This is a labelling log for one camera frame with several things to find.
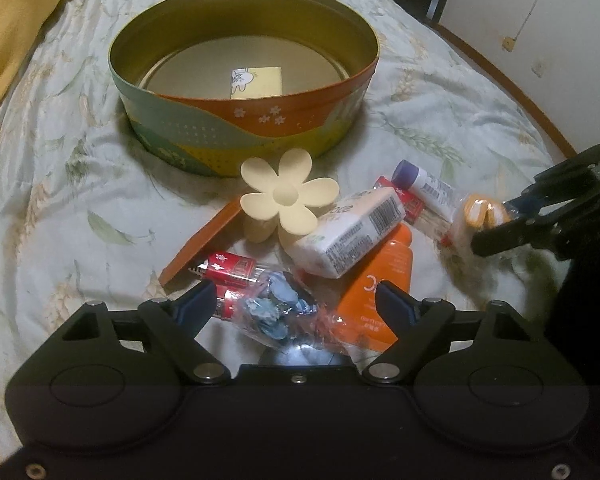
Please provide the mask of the orange VC cream tube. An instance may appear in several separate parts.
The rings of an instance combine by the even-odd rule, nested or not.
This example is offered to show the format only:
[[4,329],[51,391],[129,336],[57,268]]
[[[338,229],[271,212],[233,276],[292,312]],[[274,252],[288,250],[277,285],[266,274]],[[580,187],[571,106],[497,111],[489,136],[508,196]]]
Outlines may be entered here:
[[396,335],[382,317],[389,296],[385,289],[389,284],[410,291],[411,244],[411,229],[401,222],[352,269],[332,326],[335,336],[344,344],[383,352],[396,342]]

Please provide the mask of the clear bag orange snack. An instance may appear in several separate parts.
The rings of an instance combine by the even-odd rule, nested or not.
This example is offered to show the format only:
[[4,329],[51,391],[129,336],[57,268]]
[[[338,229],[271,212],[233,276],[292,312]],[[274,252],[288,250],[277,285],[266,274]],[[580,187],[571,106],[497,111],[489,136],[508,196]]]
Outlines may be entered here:
[[502,226],[511,218],[504,204],[495,198],[477,193],[468,194],[460,201],[449,230],[454,252],[462,259],[471,259],[472,236]]

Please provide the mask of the orange stick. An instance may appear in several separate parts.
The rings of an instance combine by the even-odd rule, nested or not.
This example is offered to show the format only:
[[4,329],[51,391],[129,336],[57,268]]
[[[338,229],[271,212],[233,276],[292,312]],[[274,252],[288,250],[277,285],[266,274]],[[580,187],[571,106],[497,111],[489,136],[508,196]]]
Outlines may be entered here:
[[209,248],[215,237],[217,237],[227,226],[229,226],[242,213],[239,198],[230,200],[220,209],[202,228],[178,251],[174,258],[161,271],[158,281],[162,287],[172,282],[174,278],[192,263],[205,249]]

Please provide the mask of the white tube purple cap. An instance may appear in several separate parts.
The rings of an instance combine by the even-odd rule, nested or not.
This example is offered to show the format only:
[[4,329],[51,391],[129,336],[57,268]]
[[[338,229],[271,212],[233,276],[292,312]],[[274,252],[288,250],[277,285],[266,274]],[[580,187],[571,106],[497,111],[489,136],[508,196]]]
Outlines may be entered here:
[[463,198],[456,188],[406,159],[401,160],[396,166],[391,182],[401,190],[418,197],[440,218],[453,222]]

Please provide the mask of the clear bag blue items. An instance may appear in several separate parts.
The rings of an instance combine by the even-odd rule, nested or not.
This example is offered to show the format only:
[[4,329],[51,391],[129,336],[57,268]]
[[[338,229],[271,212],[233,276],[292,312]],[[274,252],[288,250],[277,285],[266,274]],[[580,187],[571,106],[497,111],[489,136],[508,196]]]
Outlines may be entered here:
[[227,292],[223,301],[220,318],[270,348],[309,346],[347,354],[334,334],[327,307],[288,271],[265,269],[233,297]]

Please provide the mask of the white tissue pack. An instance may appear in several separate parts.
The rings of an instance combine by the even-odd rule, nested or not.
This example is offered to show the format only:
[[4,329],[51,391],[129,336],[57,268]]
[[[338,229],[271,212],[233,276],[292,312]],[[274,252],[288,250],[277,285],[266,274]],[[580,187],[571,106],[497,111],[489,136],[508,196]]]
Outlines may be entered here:
[[352,194],[318,218],[315,230],[285,247],[292,262],[320,278],[341,278],[404,218],[393,188]]

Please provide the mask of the cream flower hair clip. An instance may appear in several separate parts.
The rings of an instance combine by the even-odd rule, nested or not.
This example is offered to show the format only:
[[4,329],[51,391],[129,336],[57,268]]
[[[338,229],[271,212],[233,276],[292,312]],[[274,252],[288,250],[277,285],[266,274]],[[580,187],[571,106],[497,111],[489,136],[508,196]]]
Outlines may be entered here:
[[310,180],[312,168],[313,159],[302,148],[286,151],[277,169],[259,157],[242,163],[240,176],[250,188],[239,200],[247,240],[263,243],[277,232],[286,242],[316,229],[316,211],[335,203],[340,186],[329,177]]

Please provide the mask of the yellow sticky note pad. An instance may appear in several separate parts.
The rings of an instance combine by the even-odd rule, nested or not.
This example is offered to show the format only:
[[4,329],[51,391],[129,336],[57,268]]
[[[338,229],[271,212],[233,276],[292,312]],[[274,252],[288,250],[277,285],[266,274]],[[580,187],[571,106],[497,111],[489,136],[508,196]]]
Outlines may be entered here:
[[232,100],[264,99],[283,94],[280,67],[234,68],[230,78]]

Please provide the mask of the dark round case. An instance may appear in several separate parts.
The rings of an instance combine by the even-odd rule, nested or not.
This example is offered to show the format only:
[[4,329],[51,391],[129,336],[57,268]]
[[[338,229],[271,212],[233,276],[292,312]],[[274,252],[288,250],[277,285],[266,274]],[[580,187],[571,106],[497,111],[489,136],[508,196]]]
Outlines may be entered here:
[[261,366],[348,366],[353,362],[347,353],[312,344],[292,342],[280,348],[266,348],[258,364]]

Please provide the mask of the round decorated tin box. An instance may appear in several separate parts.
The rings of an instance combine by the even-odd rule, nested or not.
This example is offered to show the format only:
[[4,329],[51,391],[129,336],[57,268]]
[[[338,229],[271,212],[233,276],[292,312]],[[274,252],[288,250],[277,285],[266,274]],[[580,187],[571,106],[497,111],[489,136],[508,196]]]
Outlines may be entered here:
[[114,38],[109,67],[144,148],[193,174],[320,156],[351,129],[377,36],[337,0],[164,0]]

